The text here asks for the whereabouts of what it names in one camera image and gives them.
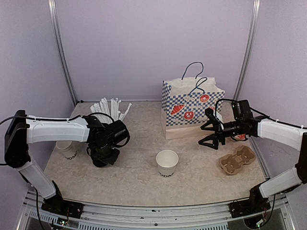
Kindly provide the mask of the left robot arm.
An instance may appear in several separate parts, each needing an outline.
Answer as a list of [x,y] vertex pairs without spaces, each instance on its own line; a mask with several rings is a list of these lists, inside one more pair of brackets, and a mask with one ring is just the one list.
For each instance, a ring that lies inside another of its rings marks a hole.
[[63,199],[56,183],[49,180],[31,159],[28,145],[50,141],[86,143],[86,151],[94,166],[113,165],[120,154],[119,148],[128,144],[130,134],[121,120],[102,123],[97,114],[45,118],[29,116],[24,110],[18,110],[6,119],[10,125],[4,137],[5,164],[15,168],[41,194],[44,209],[52,208],[62,213],[67,209],[68,201]]

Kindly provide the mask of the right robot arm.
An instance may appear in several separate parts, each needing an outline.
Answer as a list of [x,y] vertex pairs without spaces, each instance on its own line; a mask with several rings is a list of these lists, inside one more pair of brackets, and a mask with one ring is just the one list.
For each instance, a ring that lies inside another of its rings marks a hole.
[[251,108],[248,100],[230,101],[234,121],[223,123],[217,117],[217,110],[207,108],[205,115],[208,121],[201,126],[202,130],[213,131],[213,134],[201,139],[199,144],[212,149],[225,145],[225,139],[246,134],[250,137],[268,139],[289,146],[299,152],[298,162],[283,173],[253,187],[245,202],[248,212],[255,213],[272,195],[286,192],[307,182],[307,128],[270,118],[260,111]]

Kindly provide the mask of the white paper coffee cup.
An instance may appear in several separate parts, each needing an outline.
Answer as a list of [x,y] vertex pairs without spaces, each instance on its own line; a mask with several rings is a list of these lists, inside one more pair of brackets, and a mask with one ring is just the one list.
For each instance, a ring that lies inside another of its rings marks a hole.
[[178,155],[172,150],[163,150],[156,155],[156,163],[159,175],[163,178],[173,176],[176,166],[179,162]]

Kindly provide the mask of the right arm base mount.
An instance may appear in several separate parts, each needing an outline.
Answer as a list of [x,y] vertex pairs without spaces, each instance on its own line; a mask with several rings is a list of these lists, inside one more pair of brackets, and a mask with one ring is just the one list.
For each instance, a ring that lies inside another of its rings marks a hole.
[[269,199],[262,196],[259,187],[260,185],[251,188],[248,199],[233,201],[229,204],[232,218],[259,213],[271,208]]

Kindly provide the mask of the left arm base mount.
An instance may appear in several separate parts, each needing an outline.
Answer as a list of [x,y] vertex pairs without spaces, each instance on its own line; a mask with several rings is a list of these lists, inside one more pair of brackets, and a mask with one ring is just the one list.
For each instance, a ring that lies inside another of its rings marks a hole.
[[54,181],[52,181],[52,183],[56,189],[56,193],[53,197],[44,199],[41,209],[68,218],[80,219],[83,211],[83,204],[63,199],[57,184]]

